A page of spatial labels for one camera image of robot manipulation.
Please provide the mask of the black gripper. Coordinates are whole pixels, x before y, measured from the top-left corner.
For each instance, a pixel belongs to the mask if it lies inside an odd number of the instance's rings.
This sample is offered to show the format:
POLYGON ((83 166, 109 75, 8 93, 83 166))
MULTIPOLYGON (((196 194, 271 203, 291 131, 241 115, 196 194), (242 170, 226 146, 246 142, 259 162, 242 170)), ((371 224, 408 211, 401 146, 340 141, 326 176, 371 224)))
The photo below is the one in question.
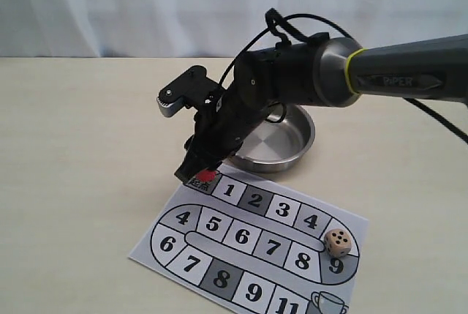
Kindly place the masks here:
POLYGON ((244 93, 237 86, 231 86, 218 103, 220 107, 210 118, 203 117, 197 123, 186 155, 174 173, 182 183, 205 169, 216 171, 271 112, 270 100, 244 93))

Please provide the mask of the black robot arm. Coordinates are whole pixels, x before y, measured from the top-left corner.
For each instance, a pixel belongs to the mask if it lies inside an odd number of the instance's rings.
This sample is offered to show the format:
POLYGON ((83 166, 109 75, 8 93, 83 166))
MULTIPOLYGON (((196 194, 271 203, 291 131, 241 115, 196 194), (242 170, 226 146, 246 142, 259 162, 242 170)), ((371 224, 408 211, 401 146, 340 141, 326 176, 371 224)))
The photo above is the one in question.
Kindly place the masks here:
POLYGON ((283 49, 248 51, 233 82, 197 113, 186 156, 175 171, 188 182, 214 171, 277 105, 345 108, 364 94, 467 102, 467 36, 362 48, 326 34, 283 49))

